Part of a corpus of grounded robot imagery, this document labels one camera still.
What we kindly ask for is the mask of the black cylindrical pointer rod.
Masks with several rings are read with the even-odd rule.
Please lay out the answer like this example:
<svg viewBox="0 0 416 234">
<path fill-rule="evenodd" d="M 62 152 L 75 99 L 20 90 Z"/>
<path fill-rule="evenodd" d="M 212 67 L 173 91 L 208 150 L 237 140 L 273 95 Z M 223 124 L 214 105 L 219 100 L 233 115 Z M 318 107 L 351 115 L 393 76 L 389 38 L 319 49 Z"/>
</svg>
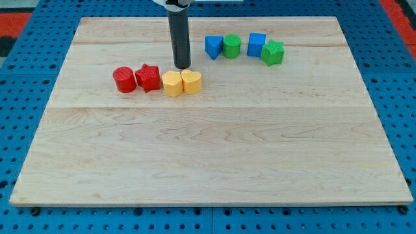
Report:
<svg viewBox="0 0 416 234">
<path fill-rule="evenodd" d="M 174 65 L 187 69 L 191 65 L 188 11 L 168 12 Z"/>
</svg>

